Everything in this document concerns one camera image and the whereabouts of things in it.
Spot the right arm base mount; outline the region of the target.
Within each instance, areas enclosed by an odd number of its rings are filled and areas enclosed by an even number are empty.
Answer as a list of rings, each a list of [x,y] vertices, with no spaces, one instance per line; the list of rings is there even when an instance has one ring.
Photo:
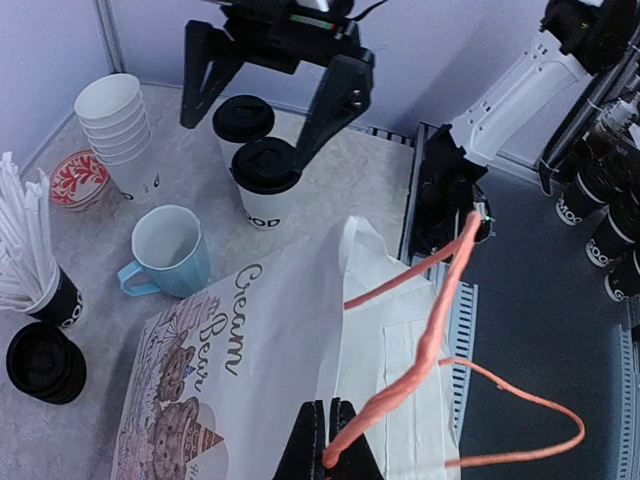
[[[450,130],[449,124],[438,127],[424,144],[409,243],[413,255],[427,257],[444,248],[461,234],[474,210],[482,216],[474,241],[483,242],[492,231],[489,200],[478,185],[488,168],[469,161]]]

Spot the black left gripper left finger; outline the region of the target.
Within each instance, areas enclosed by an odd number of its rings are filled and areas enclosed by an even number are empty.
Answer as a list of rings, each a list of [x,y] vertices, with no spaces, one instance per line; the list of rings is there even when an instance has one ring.
[[[322,400],[301,405],[273,480],[325,480],[326,427]]]

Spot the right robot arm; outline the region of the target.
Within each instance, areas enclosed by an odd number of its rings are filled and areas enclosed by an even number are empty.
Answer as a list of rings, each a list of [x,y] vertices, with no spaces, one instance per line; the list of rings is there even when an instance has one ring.
[[[247,63],[292,74],[324,68],[296,144],[307,165],[370,106],[374,54],[349,1],[224,1],[222,28],[185,28],[182,126],[196,127]],[[431,138],[432,173],[479,177],[506,141],[564,88],[624,56],[637,28],[633,1],[551,1],[531,46],[478,102]]]

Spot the single black cup lid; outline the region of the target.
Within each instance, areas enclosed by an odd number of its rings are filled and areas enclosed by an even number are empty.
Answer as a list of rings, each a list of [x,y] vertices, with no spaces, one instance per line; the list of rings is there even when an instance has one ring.
[[[288,142],[265,137],[239,148],[230,173],[238,186],[259,195],[275,195],[293,188],[301,177],[294,169],[295,148]]]

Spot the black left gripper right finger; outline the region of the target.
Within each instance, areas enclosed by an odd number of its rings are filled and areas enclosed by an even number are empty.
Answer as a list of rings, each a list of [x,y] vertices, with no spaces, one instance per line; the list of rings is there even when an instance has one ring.
[[[331,401],[329,440],[333,441],[356,416],[353,405],[339,397]],[[383,480],[374,455],[364,434],[340,454],[336,466],[329,470],[332,480]]]

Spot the white paper takeout bag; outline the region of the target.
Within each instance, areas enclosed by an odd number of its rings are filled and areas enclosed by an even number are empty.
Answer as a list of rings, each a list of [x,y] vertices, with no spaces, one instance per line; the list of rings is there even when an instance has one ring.
[[[345,304],[411,269],[390,234],[361,216],[288,246],[240,256],[235,272],[177,303],[126,301],[117,320],[136,349],[111,475],[115,479],[273,479],[301,405],[322,400],[326,478],[364,434],[383,479],[456,479],[472,466],[529,462],[542,449],[461,457],[444,339],[426,380],[366,428],[358,415],[414,364],[440,292],[424,273]],[[329,440],[331,401],[356,416]]]

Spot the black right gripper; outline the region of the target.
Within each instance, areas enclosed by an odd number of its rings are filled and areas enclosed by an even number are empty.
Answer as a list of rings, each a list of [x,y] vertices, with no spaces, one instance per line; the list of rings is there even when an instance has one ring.
[[[226,32],[190,20],[180,124],[194,129],[244,61],[283,73],[302,62],[325,67],[295,147],[294,171],[301,174],[371,105],[375,55],[361,45],[353,7],[352,1],[225,1]]]

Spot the black coffee cup lid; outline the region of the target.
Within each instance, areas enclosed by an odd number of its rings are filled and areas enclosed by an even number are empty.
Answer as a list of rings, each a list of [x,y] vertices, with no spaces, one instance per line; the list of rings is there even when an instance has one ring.
[[[237,95],[225,100],[214,112],[215,134],[228,142],[248,143],[267,136],[275,123],[273,108],[253,95]]]

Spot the white paper cup GOOD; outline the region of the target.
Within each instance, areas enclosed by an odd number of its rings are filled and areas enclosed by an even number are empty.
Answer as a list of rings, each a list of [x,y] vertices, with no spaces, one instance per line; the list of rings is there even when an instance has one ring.
[[[219,137],[218,144],[222,154],[222,159],[224,160],[226,168],[229,169],[235,153],[243,146],[243,143],[232,142]]]

